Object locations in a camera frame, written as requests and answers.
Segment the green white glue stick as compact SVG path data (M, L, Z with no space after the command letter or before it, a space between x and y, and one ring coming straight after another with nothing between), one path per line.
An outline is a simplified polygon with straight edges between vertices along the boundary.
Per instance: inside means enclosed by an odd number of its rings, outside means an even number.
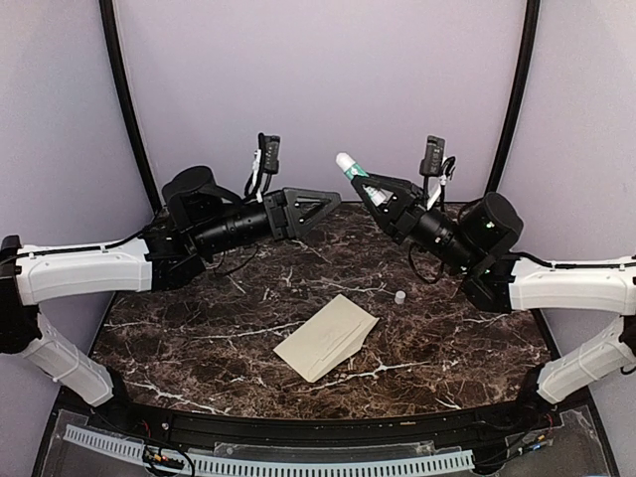
M363 180L369 178L370 175L351 155L346 152L339 152L336 155L335 162L351 183L354 183L354 180L360 177L359 185L363 191L363 197L370 199L374 206L379 207L388 201L389 196L384 191L363 183Z

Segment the white glue stick cap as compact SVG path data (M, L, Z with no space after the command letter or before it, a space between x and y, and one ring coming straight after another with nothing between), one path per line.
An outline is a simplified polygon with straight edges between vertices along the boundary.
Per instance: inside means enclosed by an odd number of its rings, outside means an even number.
M406 298L406 294L404 291L399 290L395 293L394 300L396 304L404 304L405 298Z

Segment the cream paper envelope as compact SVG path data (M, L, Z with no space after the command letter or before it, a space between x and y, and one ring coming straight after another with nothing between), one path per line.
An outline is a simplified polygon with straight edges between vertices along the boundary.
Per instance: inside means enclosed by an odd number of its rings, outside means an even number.
M358 353L379 319L339 294L273 352L308 383Z

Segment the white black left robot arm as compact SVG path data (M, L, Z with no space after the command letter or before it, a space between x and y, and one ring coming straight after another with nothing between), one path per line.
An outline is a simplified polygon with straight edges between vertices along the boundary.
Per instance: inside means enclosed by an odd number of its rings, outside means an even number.
M119 433L140 424L118 373L93 361L44 316L41 303L111 291L180 289L222 252L263 239L300 239L341 203L335 192L294 188L243 199L207 166L180 172L162 189L165 206L129 238L40 247L17 236L1 244L1 351L18 355L75 392Z

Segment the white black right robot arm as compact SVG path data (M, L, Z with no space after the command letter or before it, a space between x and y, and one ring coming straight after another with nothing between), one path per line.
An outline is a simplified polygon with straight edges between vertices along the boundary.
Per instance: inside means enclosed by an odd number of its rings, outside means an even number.
M635 259L548 261L515 251L523 222L512 204L488 193L451 219L428 205L409 181L355 176L352 185L378 226L395 242L409 239L460 275L460 290L477 309L509 313L534 309L612 312L601 332L561 358L531 369L507 421L531 429L553 406L615 371L635 371Z

